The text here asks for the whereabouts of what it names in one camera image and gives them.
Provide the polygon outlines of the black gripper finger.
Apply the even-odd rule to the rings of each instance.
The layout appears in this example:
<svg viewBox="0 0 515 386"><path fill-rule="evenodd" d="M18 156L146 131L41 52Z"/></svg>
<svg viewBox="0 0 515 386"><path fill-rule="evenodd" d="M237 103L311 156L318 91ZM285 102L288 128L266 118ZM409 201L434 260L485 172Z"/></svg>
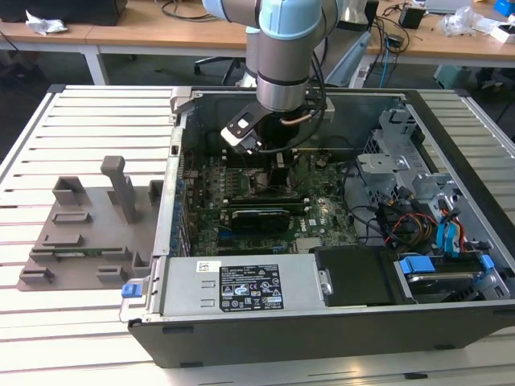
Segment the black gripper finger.
<svg viewBox="0 0 515 386"><path fill-rule="evenodd" d="M290 164L287 157L284 154L274 154L270 164L269 186L285 193L289 192L289 174Z"/></svg>

